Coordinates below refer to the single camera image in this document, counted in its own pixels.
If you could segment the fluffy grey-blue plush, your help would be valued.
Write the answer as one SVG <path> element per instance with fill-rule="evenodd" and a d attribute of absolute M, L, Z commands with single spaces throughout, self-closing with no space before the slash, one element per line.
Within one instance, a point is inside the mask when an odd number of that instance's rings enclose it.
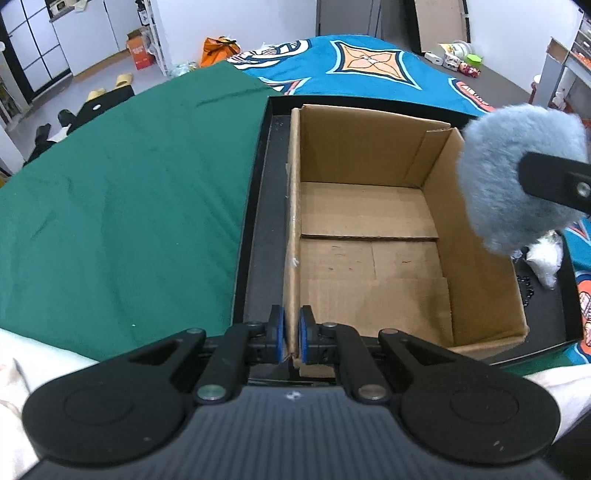
<path fill-rule="evenodd" d="M 530 104 L 510 105 L 471 121 L 457 163 L 459 187 L 471 228 L 485 248 L 510 256 L 583 213 L 527 194 L 518 165 L 528 153 L 587 163 L 579 116 Z"/>

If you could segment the clear bag of white stuffing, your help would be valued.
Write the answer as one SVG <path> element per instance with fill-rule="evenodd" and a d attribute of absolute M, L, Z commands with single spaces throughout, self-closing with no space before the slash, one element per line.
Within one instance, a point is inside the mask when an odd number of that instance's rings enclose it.
<path fill-rule="evenodd" d="M 553 290 L 563 261 L 563 241 L 556 231 L 550 231 L 528 247 L 526 263 L 540 283 Z"/>

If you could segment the brown cardboard box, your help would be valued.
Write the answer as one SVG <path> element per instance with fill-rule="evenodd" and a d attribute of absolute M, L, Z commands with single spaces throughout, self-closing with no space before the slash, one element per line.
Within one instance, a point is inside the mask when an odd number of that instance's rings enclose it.
<path fill-rule="evenodd" d="M 529 327 L 512 261 L 469 225 L 451 123 L 304 104 L 290 113 L 287 350 L 304 357 L 300 311 L 367 337 L 393 328 L 476 359 Z"/>

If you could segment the black stitched felt pouch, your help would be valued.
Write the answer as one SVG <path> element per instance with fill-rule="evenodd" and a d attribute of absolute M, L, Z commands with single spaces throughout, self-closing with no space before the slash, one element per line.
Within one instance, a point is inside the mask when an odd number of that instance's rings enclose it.
<path fill-rule="evenodd" d="M 520 289 L 523 307 L 527 308 L 530 304 L 531 299 L 535 295 L 535 289 L 532 285 L 531 278 L 528 275 L 518 275 L 517 281 Z"/>

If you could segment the grey desk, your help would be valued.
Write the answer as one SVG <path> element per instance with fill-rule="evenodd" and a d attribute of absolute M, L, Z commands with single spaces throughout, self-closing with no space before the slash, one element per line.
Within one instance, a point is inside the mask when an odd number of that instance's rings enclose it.
<path fill-rule="evenodd" d="M 590 91 L 590 17 L 579 24 L 570 47 L 551 38 L 542 73 L 532 82 L 531 103 L 573 111 Z"/>

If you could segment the grey bench mat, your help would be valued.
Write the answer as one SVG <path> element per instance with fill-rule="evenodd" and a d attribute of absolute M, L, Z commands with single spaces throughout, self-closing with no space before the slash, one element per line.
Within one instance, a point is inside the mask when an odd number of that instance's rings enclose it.
<path fill-rule="evenodd" d="M 480 117 L 529 100 L 528 92 L 486 66 L 474 78 L 434 64 L 419 49 L 412 52 L 424 64 L 419 83 L 427 81 L 425 89 L 433 105 Z"/>

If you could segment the black shallow tray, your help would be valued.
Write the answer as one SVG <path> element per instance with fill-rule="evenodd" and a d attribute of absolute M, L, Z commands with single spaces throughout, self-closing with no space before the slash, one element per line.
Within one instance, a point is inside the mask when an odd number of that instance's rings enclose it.
<path fill-rule="evenodd" d="M 283 301 L 283 256 L 287 233 L 287 146 L 290 113 L 304 104 L 354 107 L 444 121 L 462 129 L 474 118 L 456 110 L 404 101 L 337 95 L 273 96 L 267 100 L 257 140 L 242 246 L 235 282 L 232 321 L 264 321 L 270 306 Z M 583 337 L 579 292 L 569 252 L 564 253 L 559 285 L 550 291 L 531 281 L 534 295 L 525 308 L 533 332 L 525 343 L 489 361 L 507 366 L 562 352 Z"/>

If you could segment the small items on bench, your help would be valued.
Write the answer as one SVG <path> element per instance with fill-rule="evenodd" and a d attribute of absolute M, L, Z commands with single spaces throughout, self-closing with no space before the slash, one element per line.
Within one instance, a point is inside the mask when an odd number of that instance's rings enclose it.
<path fill-rule="evenodd" d="M 424 58 L 434 65 L 459 72 L 471 78 L 478 78 L 481 73 L 483 59 L 473 46 L 465 41 L 440 43 L 434 51 L 424 53 Z"/>

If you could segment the green cloth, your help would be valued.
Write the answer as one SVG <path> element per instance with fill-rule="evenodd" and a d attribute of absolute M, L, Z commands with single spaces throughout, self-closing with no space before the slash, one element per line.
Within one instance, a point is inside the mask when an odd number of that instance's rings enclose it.
<path fill-rule="evenodd" d="M 231 321 L 273 90 L 221 63 L 78 128 L 1 190 L 1 326 L 105 360 Z"/>

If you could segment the leaning black tray lid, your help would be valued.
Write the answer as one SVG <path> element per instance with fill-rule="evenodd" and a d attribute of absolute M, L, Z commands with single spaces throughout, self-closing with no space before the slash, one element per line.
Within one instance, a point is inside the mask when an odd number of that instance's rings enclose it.
<path fill-rule="evenodd" d="M 409 0 L 403 4 L 413 52 L 435 51 L 440 43 L 471 41 L 467 1 Z"/>

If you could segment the blue patterned blanket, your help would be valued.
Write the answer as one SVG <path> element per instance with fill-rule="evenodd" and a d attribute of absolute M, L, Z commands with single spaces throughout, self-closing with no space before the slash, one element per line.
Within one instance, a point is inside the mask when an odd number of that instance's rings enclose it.
<path fill-rule="evenodd" d="M 264 45 L 233 55 L 228 63 L 283 95 L 382 98 L 472 116 L 494 110 L 465 79 L 369 36 L 329 35 Z"/>

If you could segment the black stool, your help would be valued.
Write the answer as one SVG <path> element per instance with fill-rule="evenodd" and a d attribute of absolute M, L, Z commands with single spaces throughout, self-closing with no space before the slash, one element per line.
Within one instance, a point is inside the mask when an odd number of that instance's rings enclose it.
<path fill-rule="evenodd" d="M 106 111 L 126 102 L 134 95 L 133 88 L 128 85 L 86 101 L 75 116 L 73 122 L 70 124 L 66 134 L 71 134 L 76 129 L 89 123 Z"/>

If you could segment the orange cardboard box on floor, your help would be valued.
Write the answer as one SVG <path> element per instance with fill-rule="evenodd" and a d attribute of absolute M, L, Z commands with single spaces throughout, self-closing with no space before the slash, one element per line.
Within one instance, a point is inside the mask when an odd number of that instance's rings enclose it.
<path fill-rule="evenodd" d="M 148 52 L 145 46 L 144 37 L 140 29 L 133 30 L 127 34 L 126 47 L 137 70 L 150 67 L 155 62 L 154 57 Z"/>

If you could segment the orange bag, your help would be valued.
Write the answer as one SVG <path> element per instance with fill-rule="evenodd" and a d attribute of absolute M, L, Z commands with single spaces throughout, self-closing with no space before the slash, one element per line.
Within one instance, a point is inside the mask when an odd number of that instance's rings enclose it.
<path fill-rule="evenodd" d="M 198 63 L 200 68 L 212 66 L 218 62 L 227 60 L 228 58 L 238 55 L 242 48 L 238 45 L 238 41 L 230 39 L 225 36 L 217 38 L 207 37 L 204 40 L 201 57 Z"/>

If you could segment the white kitchen cabinet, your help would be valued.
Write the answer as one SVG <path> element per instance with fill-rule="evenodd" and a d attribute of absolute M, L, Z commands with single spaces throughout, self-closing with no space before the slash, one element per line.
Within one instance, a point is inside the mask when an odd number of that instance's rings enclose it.
<path fill-rule="evenodd" d="M 141 27 L 131 0 L 66 1 L 51 18 L 71 73 L 77 76 L 127 50 L 128 35 Z"/>

